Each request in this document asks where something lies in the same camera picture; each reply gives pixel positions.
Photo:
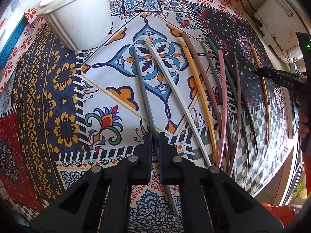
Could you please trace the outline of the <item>person's hand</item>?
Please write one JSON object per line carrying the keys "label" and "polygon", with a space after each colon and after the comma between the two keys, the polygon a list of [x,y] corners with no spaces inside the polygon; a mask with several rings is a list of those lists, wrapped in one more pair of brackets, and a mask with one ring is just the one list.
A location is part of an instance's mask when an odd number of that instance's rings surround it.
{"label": "person's hand", "polygon": [[299,97],[296,97],[296,102],[300,105],[298,110],[299,122],[298,122],[298,134],[301,138],[305,138],[307,134],[309,134],[308,128],[308,117],[307,114],[302,110],[301,101]]}

